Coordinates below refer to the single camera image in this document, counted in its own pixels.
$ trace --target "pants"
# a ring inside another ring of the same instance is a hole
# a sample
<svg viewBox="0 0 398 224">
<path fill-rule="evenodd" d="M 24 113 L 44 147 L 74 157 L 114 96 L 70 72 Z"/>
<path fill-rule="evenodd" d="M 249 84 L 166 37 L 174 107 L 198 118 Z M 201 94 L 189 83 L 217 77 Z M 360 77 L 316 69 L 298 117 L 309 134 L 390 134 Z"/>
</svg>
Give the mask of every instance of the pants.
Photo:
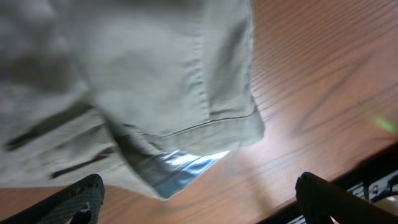
<svg viewBox="0 0 398 224">
<path fill-rule="evenodd" d="M 169 198 L 262 138 L 248 0 L 0 1 L 0 187 Z"/>
</svg>

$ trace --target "clothing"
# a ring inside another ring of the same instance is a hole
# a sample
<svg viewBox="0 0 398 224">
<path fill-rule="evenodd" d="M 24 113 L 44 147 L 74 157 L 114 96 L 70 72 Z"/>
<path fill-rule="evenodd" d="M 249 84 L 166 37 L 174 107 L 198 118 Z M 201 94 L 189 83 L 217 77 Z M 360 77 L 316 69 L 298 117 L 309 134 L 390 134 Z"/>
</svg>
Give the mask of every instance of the clothing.
<svg viewBox="0 0 398 224">
<path fill-rule="evenodd" d="M 0 187 L 169 198 L 260 140 L 249 3 L 0 1 Z"/>
</svg>

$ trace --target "brown wood grain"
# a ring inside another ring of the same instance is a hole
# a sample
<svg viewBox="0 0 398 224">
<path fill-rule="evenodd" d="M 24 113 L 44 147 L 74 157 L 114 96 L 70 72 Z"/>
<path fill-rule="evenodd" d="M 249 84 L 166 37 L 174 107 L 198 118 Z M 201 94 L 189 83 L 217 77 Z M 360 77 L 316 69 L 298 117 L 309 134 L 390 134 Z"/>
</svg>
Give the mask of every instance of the brown wood grain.
<svg viewBox="0 0 398 224">
<path fill-rule="evenodd" d="M 255 223 L 303 171 L 335 179 L 397 138 L 398 1 L 256 0 L 252 92 L 265 138 L 169 201 L 108 187 L 99 223 Z M 0 190 L 0 219 L 59 189 Z"/>
</svg>

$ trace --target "khaki shorts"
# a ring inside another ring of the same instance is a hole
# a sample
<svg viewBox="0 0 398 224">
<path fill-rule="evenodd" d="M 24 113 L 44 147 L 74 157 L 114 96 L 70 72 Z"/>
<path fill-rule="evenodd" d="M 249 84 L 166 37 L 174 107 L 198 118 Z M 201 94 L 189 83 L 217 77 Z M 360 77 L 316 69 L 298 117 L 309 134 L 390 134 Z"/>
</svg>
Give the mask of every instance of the khaki shorts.
<svg viewBox="0 0 398 224">
<path fill-rule="evenodd" d="M 247 0 L 0 1 L 0 187 L 169 198 L 264 126 Z"/>
</svg>

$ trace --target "wooden surface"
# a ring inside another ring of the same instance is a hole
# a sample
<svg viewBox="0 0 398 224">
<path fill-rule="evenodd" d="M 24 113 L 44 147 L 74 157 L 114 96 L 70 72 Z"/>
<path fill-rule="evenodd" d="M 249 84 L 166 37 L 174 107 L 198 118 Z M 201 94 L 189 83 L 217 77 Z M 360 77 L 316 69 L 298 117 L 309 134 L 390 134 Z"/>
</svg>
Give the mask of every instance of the wooden surface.
<svg viewBox="0 0 398 224">
<path fill-rule="evenodd" d="M 396 140 L 398 1 L 257 0 L 252 91 L 263 141 L 230 152 L 173 199 L 108 187 L 99 223 L 255 223 L 303 171 L 328 180 Z M 59 189 L 0 190 L 0 219 Z"/>
</svg>

